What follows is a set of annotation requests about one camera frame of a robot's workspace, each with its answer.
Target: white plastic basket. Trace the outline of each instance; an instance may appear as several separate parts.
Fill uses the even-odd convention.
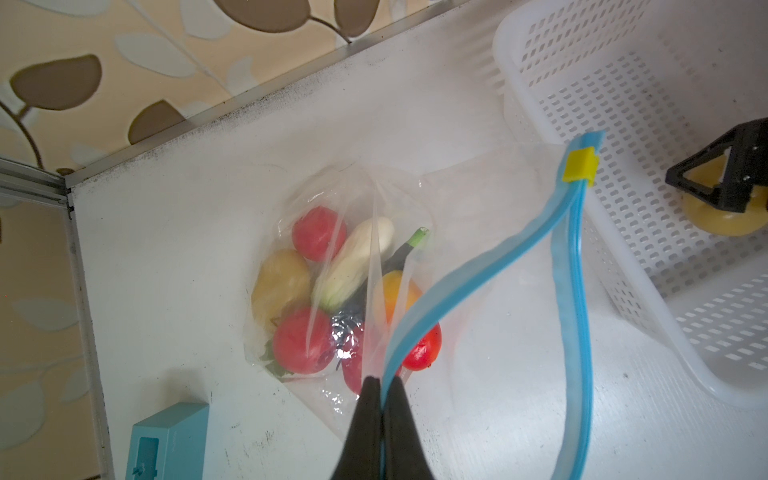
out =
[[[607,132],[584,254],[616,307],[744,408],[768,406],[768,228],[699,230],[664,175],[768,117],[766,21],[760,0],[533,0],[493,45],[510,127],[522,106],[547,141]]]

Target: potato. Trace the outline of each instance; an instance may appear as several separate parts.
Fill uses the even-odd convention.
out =
[[[277,250],[262,263],[250,296],[253,319],[274,333],[283,319],[310,304],[310,268],[293,249]]]

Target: vegetable leaf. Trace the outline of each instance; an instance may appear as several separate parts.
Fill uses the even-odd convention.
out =
[[[267,363],[264,366],[264,368],[267,369],[272,375],[274,375],[278,379],[282,379],[286,375],[293,375],[293,372],[289,372],[288,370],[284,369],[275,360],[273,360],[272,362]]]
[[[262,362],[271,362],[275,360],[275,353],[272,351],[272,339],[269,339],[264,344],[264,354],[259,357]]]

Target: tomato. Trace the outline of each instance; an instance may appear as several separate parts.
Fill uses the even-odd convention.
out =
[[[333,231],[339,224],[336,242],[331,246]],[[335,211],[325,207],[314,207],[293,224],[291,238],[296,251],[314,262],[326,259],[329,250],[334,258],[346,240],[346,224]]]
[[[429,330],[424,335],[424,338],[419,340],[419,343],[416,343],[411,353],[403,361],[402,366],[414,372],[429,368],[432,366],[432,362],[437,359],[441,346],[442,331],[440,330],[440,325],[435,325],[435,328]]]
[[[315,323],[306,348],[307,331],[312,309],[302,308],[288,315],[275,330],[272,350],[275,360],[286,370],[302,375],[325,369],[336,353],[336,341],[331,332],[331,320],[322,310],[316,310]]]

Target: metal edge trim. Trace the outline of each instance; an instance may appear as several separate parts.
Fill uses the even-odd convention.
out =
[[[80,337],[83,345],[83,358],[88,373],[91,392],[91,411],[93,412],[94,433],[96,435],[99,469],[102,478],[117,478],[112,462],[112,449],[107,424],[107,407],[104,403],[104,391],[101,388],[96,340],[93,331],[91,308],[88,305],[88,292],[85,288],[85,266],[83,265],[77,219],[73,210],[69,212],[67,238],[75,302],[80,314]]]
[[[415,27],[427,20],[442,15],[460,5],[468,2],[469,0],[441,0],[433,5],[427,6],[418,12],[411,14],[397,22],[387,25],[384,28],[373,31],[365,37],[358,38],[353,43],[337,48],[336,50],[316,58],[304,65],[294,68],[262,85],[251,88],[249,91],[245,91],[229,100],[226,100],[218,105],[209,108],[206,111],[200,112],[193,117],[188,118],[173,127],[169,127],[162,132],[159,132],[152,137],[149,137],[141,142],[126,147],[120,151],[117,151],[107,157],[102,158],[99,161],[95,161],[93,164],[88,165],[80,170],[75,171],[64,177],[67,188],[72,188],[88,178],[94,177],[112,167],[116,167],[126,160],[130,160],[144,152],[150,151],[153,148],[159,147],[165,142],[172,140],[176,137],[180,137],[189,131],[194,130],[197,127],[208,124],[226,114],[229,114],[238,108],[252,104],[269,94],[272,94],[281,88],[309,77],[312,74],[317,73],[324,68],[327,68],[339,61],[345,60],[356,53],[359,53],[367,48],[371,48],[398,33],[402,33],[409,28]]]

